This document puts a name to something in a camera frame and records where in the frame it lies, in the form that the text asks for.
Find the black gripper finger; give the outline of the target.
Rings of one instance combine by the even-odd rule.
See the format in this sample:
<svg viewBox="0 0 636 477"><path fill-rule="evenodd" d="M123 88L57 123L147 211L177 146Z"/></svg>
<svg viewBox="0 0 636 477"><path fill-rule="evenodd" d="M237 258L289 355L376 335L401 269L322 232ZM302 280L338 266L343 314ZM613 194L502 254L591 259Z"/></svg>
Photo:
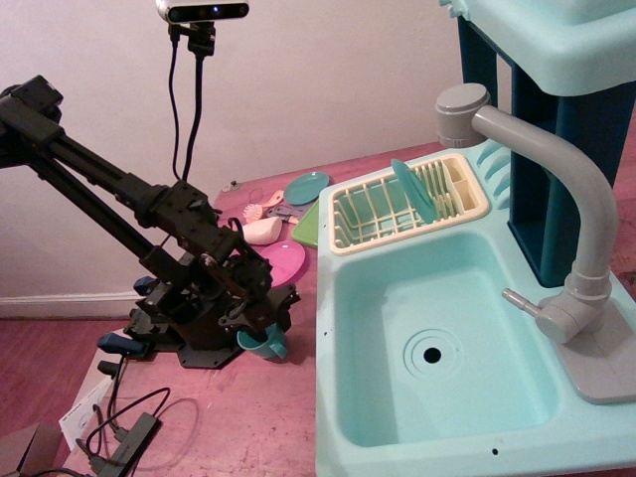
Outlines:
<svg viewBox="0 0 636 477"><path fill-rule="evenodd" d="M262 333L259 331L254 331L248 327L243 327L238 331L238 342L239 343L261 343L262 342Z"/></svg>
<svg viewBox="0 0 636 477"><path fill-rule="evenodd" d="M291 327L290 308L299 300L298 295L288 295L280 301L276 314L276 324L280 330L288 330Z"/></svg>

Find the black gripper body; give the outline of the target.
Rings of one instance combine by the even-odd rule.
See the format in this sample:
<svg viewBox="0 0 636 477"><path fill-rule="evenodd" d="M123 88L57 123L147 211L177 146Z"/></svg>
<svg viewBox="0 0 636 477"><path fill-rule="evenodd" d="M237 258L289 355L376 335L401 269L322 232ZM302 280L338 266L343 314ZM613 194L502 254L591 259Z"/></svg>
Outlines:
<svg viewBox="0 0 636 477"><path fill-rule="evenodd" d="M294 284L271 288L263 299L253 302L234 298L227 306L225 314L218 319L218 324L235 332L248 327L264 333L267 327L276 324L278 305L288 295L298 295Z"/></svg>

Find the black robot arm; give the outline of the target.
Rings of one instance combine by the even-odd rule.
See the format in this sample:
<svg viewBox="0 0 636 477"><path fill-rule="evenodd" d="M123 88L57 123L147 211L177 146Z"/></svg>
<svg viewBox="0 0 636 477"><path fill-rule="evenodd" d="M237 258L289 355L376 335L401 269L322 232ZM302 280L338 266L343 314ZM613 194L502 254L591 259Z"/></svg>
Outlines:
<svg viewBox="0 0 636 477"><path fill-rule="evenodd" d="M34 77L1 94L1 164L26 166L131 251L150 272L130 320L99 347L142 358L172 352L186 368L219 369L243 352L287 354L293 285L226 225L205 193L178 181L152 185L71 139L62 95Z"/></svg>

